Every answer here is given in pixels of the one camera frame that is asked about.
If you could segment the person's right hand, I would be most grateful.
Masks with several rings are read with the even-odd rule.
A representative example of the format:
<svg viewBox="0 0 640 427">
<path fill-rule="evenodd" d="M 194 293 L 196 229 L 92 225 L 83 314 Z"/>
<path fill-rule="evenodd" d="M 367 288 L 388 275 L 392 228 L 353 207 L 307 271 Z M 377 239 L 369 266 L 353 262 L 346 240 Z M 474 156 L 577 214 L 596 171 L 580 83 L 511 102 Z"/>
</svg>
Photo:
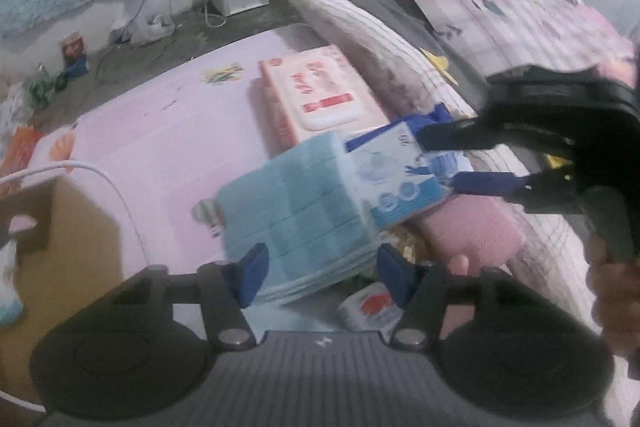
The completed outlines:
<svg viewBox="0 0 640 427">
<path fill-rule="evenodd" d="M 585 246 L 586 284 L 594 295 L 592 318 L 608 347 L 624 358 L 639 350 L 639 260 L 608 261 L 608 242 L 592 234 Z"/>
</svg>

